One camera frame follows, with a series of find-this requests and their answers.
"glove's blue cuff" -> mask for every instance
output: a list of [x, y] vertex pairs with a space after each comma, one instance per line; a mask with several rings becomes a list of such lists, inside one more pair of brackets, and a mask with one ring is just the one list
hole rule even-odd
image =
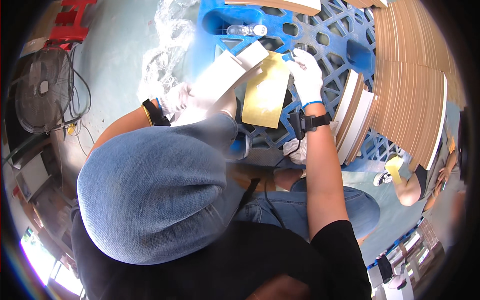
[[309, 103], [305, 104], [304, 106], [302, 106], [301, 108], [305, 108], [307, 105], [312, 104], [312, 103], [323, 103], [323, 102], [322, 101], [309, 102]]

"fan grille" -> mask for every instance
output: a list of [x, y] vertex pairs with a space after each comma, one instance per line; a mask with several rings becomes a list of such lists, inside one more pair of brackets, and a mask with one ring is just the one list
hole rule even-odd
[[18, 121], [31, 133], [50, 131], [65, 113], [72, 89], [73, 68], [67, 52], [61, 48], [36, 52], [18, 83]]

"clear plastic film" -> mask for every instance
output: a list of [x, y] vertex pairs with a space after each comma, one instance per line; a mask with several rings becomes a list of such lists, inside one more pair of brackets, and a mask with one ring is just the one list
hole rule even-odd
[[159, 45], [143, 56], [142, 78], [137, 90], [140, 102], [167, 93], [178, 80], [172, 75], [193, 41], [195, 24], [184, 19], [187, 9], [200, 0], [160, 0], [155, 13]]

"water bottle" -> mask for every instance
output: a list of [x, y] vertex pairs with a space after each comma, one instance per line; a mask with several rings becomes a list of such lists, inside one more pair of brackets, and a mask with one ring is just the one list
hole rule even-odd
[[227, 34], [234, 36], [264, 36], [267, 34], [267, 27], [261, 24], [230, 25], [227, 28]]

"shoe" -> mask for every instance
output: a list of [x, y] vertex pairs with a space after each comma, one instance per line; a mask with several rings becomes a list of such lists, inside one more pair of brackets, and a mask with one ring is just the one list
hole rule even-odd
[[379, 186], [382, 183], [389, 183], [392, 181], [392, 175], [388, 173], [388, 171], [384, 171], [383, 173], [378, 173], [373, 179], [373, 185]]

